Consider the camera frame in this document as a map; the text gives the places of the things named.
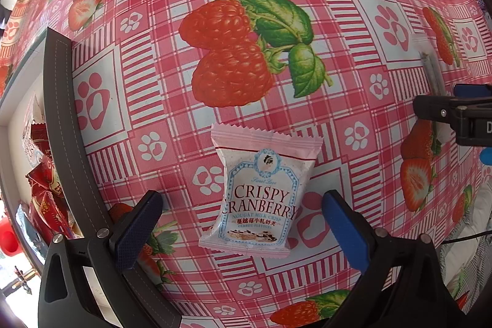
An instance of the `sealed package edge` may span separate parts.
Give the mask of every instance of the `sealed package edge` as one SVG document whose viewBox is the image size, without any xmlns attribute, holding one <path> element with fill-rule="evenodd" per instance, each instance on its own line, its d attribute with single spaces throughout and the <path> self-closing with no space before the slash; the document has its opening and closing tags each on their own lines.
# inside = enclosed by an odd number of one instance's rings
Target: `sealed package edge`
<svg viewBox="0 0 492 328">
<path fill-rule="evenodd" d="M 287 235 L 323 139 L 224 124 L 212 125 L 211 135 L 224 164 L 225 193 L 220 214 L 199 246 L 287 257 Z"/>
</svg>

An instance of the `raspberry print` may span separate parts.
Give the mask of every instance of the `raspberry print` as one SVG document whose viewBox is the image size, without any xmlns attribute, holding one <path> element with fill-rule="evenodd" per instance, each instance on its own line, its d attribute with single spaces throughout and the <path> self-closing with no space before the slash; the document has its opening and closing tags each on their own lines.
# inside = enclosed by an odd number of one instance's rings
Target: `raspberry print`
<svg viewBox="0 0 492 328">
<path fill-rule="evenodd" d="M 237 44 L 251 31 L 249 17 L 237 0 L 215 0 L 188 14 L 179 27 L 193 47 L 220 49 Z"/>
<path fill-rule="evenodd" d="M 309 15 L 290 0 L 215 0 L 185 16 L 178 32 L 189 45 L 210 50 L 191 79 L 195 99 L 209 107 L 257 102 L 272 87 L 272 74 L 287 68 L 294 98 L 334 84 L 311 47 Z"/>
<path fill-rule="evenodd" d="M 277 310 L 270 316 L 270 321 L 289 328 L 297 328 L 330 318 L 339 309 L 349 292 L 345 289 L 332 290 L 307 298 L 304 302 L 294 303 Z"/>
<path fill-rule="evenodd" d="M 265 55 L 253 41 L 211 50 L 198 63 L 191 87 L 207 106 L 244 106 L 260 100 L 273 85 Z"/>
<path fill-rule="evenodd" d="M 270 320 L 277 324 L 298 327 L 319 320 L 319 310 L 316 302 L 312 300 L 291 304 L 270 317 Z"/>
</svg>

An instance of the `red package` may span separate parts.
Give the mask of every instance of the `red package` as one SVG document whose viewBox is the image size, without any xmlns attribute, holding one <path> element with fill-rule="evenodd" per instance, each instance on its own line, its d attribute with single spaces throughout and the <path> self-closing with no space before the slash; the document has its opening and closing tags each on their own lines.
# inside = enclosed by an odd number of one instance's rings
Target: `red package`
<svg viewBox="0 0 492 328">
<path fill-rule="evenodd" d="M 41 217 L 38 214 L 38 211 L 36 210 L 36 207 L 34 206 L 33 200 L 31 200 L 29 204 L 29 221 L 31 222 L 31 224 L 33 224 L 33 227 L 36 229 L 39 235 L 41 235 L 43 240 L 47 244 L 50 244 L 51 240 L 55 236 L 55 233 L 41 219 Z"/>
<path fill-rule="evenodd" d="M 26 178 L 38 183 L 44 189 L 52 191 L 55 195 L 63 198 L 60 179 L 58 178 L 55 165 L 48 156 L 44 155 L 41 162 L 26 175 Z"/>
<path fill-rule="evenodd" d="M 46 225 L 53 231 L 73 239 L 74 235 L 68 224 L 66 209 L 58 207 L 53 194 L 37 183 L 33 183 L 32 191 L 34 207 Z"/>
</svg>

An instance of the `logo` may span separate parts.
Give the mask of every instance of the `logo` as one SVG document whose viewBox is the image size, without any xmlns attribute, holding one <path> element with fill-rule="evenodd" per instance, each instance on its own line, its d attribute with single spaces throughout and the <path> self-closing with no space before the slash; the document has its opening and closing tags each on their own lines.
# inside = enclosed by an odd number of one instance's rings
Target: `logo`
<svg viewBox="0 0 492 328">
<path fill-rule="evenodd" d="M 262 178 L 269 178 L 280 169 L 280 156 L 272 149 L 262 149 L 254 157 L 254 169 Z"/>
</svg>

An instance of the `red snack bag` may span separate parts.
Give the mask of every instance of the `red snack bag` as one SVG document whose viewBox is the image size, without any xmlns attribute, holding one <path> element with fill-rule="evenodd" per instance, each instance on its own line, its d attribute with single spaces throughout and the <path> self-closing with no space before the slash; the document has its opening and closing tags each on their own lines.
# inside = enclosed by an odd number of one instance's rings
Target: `red snack bag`
<svg viewBox="0 0 492 328">
<path fill-rule="evenodd" d="M 68 224 L 66 210 L 60 210 L 53 194 L 38 184 L 33 185 L 34 206 L 46 225 L 55 232 L 64 234 L 67 238 L 73 239 L 73 233 Z"/>
<path fill-rule="evenodd" d="M 39 163 L 31 172 L 26 175 L 30 179 L 41 185 L 44 189 L 52 191 L 55 195 L 63 198 L 62 185 L 58 178 L 55 165 L 51 159 L 44 155 Z"/>
<path fill-rule="evenodd" d="M 39 216 L 38 211 L 34 206 L 34 200 L 31 200 L 31 203 L 29 204 L 29 221 L 31 222 L 31 224 L 33 224 L 33 227 L 36 229 L 39 235 L 41 235 L 43 240 L 48 244 L 51 243 L 51 240 L 53 239 L 55 234 Z"/>
<path fill-rule="evenodd" d="M 31 98 L 24 117 L 22 147 L 32 168 L 41 162 L 44 155 L 51 156 L 48 132 L 36 95 Z"/>
</svg>

